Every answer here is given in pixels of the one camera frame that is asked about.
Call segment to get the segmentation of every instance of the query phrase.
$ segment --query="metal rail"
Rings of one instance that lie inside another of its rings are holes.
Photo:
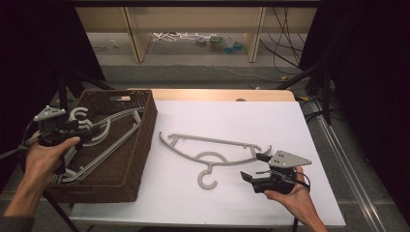
[[[315,111],[322,110],[321,105],[318,101],[313,101],[311,107]],[[349,158],[346,156],[346,153],[343,150],[340,142],[337,139],[337,136],[333,130],[333,127],[328,125],[325,119],[322,116],[318,117],[320,120],[320,126],[325,132],[325,135],[329,141],[329,144],[332,147],[337,162],[346,178],[347,183],[352,189],[353,194],[356,197],[356,200],[362,209],[362,212],[367,220],[368,226],[371,231],[387,231],[383,222],[381,221],[380,215],[377,209],[374,207],[373,203],[370,200],[364,186],[359,180],[356,171],[354,170],[352,164],[350,163]]]

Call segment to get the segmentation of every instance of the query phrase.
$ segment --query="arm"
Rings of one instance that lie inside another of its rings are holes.
[[[295,169],[298,173],[304,173],[303,168],[300,166],[295,167]],[[298,180],[304,182],[304,176],[298,174]],[[306,187],[296,184],[289,194],[280,194],[271,190],[266,190],[264,193],[268,199],[276,200],[282,204],[309,231],[328,231],[317,214]]]
[[[79,142],[79,137],[69,138],[55,147],[33,144],[27,154],[26,170],[15,196],[4,217],[33,217],[45,187],[51,182],[54,170],[60,165],[59,157]]]

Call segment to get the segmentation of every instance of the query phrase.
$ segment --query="tabletop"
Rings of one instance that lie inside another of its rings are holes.
[[[210,94],[217,92],[218,97]],[[293,216],[284,207],[268,201],[262,193],[254,193],[251,185],[242,180],[241,171],[255,175],[257,171],[269,169],[267,163],[256,160],[214,166],[211,173],[202,176],[202,183],[217,182],[217,185],[204,189],[199,185],[199,177],[207,166],[178,156],[163,143],[169,140],[168,135],[181,133],[257,144],[263,152],[272,146],[272,153],[282,150],[311,160],[312,164],[304,170],[314,183],[311,197],[319,216],[330,227],[345,225],[302,110],[289,91],[155,89],[153,93],[159,113],[136,201],[75,204],[71,219],[138,226],[271,228],[292,225]],[[267,96],[281,97],[277,101],[266,101]],[[236,101],[237,98],[247,101]],[[177,144],[182,146],[178,149],[190,155],[213,151],[229,161],[245,160],[251,155],[249,149],[240,146],[188,140]]]

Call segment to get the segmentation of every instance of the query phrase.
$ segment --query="wire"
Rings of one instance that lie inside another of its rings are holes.
[[[289,65],[292,65],[293,67],[298,68],[298,65],[292,63],[291,61],[287,60],[287,59],[284,58],[283,56],[277,54],[275,51],[273,51],[271,48],[269,48],[267,45],[265,45],[265,44],[262,42],[262,40],[259,40],[259,41],[260,41],[260,43],[261,43],[263,46],[265,46],[265,48],[266,48],[267,50],[269,50],[270,52],[272,52],[274,55],[276,55],[276,56],[279,57],[280,59],[286,61],[287,63],[289,63]]]
[[[298,49],[298,48],[295,48],[295,47],[292,47],[292,46],[283,45],[283,44],[281,44],[281,43],[275,41],[274,38],[272,38],[272,36],[271,36],[270,33],[268,34],[268,36],[269,36],[269,38],[271,38],[271,41],[272,41],[272,42],[274,42],[275,44],[278,44],[279,46],[286,47],[286,48],[289,48],[289,49],[295,49],[295,50],[297,50],[297,51],[302,51],[301,49]]]
[[[26,127],[26,129],[25,129],[25,131],[24,131],[23,137],[22,137],[22,139],[21,139],[21,143],[17,146],[17,148],[14,149],[14,150],[11,150],[11,151],[9,151],[9,152],[5,152],[5,153],[3,153],[3,154],[0,154],[0,160],[4,159],[4,158],[6,158],[6,157],[9,157],[9,156],[11,156],[11,155],[13,155],[13,154],[15,154],[15,153],[17,153],[17,152],[19,152],[19,151],[24,151],[24,150],[27,150],[27,149],[28,149],[28,148],[26,147],[25,141],[26,141],[26,139],[27,139],[27,133],[28,133],[28,131],[30,130],[31,126],[33,125],[33,122],[34,122],[34,121],[31,120],[30,123],[27,125],[27,127]]]
[[[339,109],[329,109],[329,113],[332,113],[332,112],[339,112],[340,110]],[[307,115],[305,115],[305,119],[306,119],[306,121],[307,121],[307,123],[308,122],[310,122],[310,120],[312,120],[313,118],[315,118],[315,117],[317,117],[317,116],[319,116],[319,115],[321,115],[321,114],[323,114],[323,111],[322,110],[319,110],[319,111],[315,111],[315,112],[312,112],[312,113],[309,113],[309,114],[307,114]]]
[[[308,178],[308,176],[305,173],[302,173],[302,172],[296,172],[296,174],[303,175],[305,178],[307,178],[308,184],[306,182],[299,181],[298,179],[294,180],[295,184],[299,184],[299,185],[302,185],[302,186],[306,187],[307,191],[310,192],[310,179]],[[292,231],[293,232],[298,231],[298,223],[299,223],[299,220],[295,217],[293,219],[293,226],[292,226]]]
[[[157,60],[157,62],[158,62],[160,65],[162,65],[162,66],[186,66],[186,67],[189,67],[189,66],[190,66],[190,65],[179,64],[179,63],[175,63],[175,64],[164,64],[163,62],[161,62],[161,61],[158,59],[157,55],[154,54],[149,48],[148,48],[148,52],[151,53],[151,54],[154,56],[154,58]],[[227,72],[230,72],[230,73],[234,73],[234,74],[236,74],[236,75],[239,75],[239,76],[255,76],[255,77],[259,77],[259,78],[265,79],[265,80],[270,80],[270,81],[273,81],[273,82],[282,82],[282,80],[273,80],[273,79],[271,79],[271,78],[268,78],[268,77],[265,77],[265,76],[262,76],[262,75],[257,75],[257,74],[242,74],[242,73],[234,72],[234,71],[232,71],[232,70],[230,70],[230,69],[217,68],[217,67],[206,66],[206,65],[202,65],[202,67],[206,67],[206,68],[208,68],[208,69],[213,69],[213,70],[219,70],[219,71],[227,71]]]
[[[278,44],[280,43],[280,39],[281,39],[282,35],[283,35],[283,30],[282,30],[282,33],[280,33],[280,36],[279,36],[279,39],[278,39],[278,43],[277,43],[277,45],[275,46],[275,51],[272,51],[272,52],[274,53],[274,67],[275,67],[275,69],[276,69],[278,72],[286,73],[286,72],[280,71],[279,68],[277,67],[277,64],[276,64],[276,56],[275,56],[275,55],[277,55]]]
[[[301,39],[302,43],[304,43],[304,44],[306,43],[306,42],[304,41],[304,39],[302,39],[301,34],[298,33],[298,37],[299,37],[299,39]]]
[[[322,101],[322,98],[321,98],[321,97],[311,98],[311,99],[309,99],[308,101],[302,102],[302,103],[301,103],[301,107],[304,106],[305,104],[309,103],[309,102],[313,102],[313,101],[316,101],[316,100]],[[339,116],[340,116],[340,117],[337,117],[335,114],[330,114],[330,117],[332,117],[333,119],[336,119],[336,120],[338,120],[338,121],[341,121],[341,122],[346,121],[346,117],[343,115],[343,112],[342,112],[341,109],[339,108],[338,102],[335,102],[336,100],[337,100],[337,99],[336,99],[336,97],[335,97],[335,94],[334,94],[333,92],[331,92],[331,97],[330,97],[330,102],[329,102],[329,104],[330,104],[330,106],[332,107],[332,109],[330,109],[329,112],[330,112],[330,113],[338,113],[338,112],[340,112],[340,113],[339,113]]]
[[[95,224],[90,225],[85,232],[90,232],[95,226]]]
[[[299,57],[299,55],[297,54],[297,52],[296,52],[296,50],[295,50],[296,48],[293,46],[292,40],[291,40],[291,38],[290,38],[289,25],[288,25],[288,23],[287,23],[288,8],[284,8],[284,21],[283,21],[283,24],[280,22],[280,19],[279,19],[279,17],[278,17],[278,14],[277,14],[275,8],[272,8],[272,9],[274,10],[275,17],[277,18],[277,21],[278,21],[278,24],[279,24],[280,30],[281,30],[281,32],[280,32],[280,37],[279,37],[278,42],[280,43],[281,35],[284,35],[284,37],[287,39],[287,41],[288,41],[289,44],[290,44],[290,47],[291,47],[291,49],[292,49],[292,53],[293,53],[295,59],[296,59],[296,60],[298,61],[298,63],[299,63],[300,57]]]

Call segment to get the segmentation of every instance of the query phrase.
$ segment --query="brown woven basket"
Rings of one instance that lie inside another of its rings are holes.
[[[145,160],[151,149],[157,108],[150,90],[85,91],[78,105],[88,108],[87,118],[97,123],[126,109],[145,107],[136,133],[79,184],[51,185],[46,190],[62,203],[113,203],[136,200]],[[79,171],[130,130],[135,122],[127,116],[111,123],[107,138],[100,144],[77,152],[69,169]]]

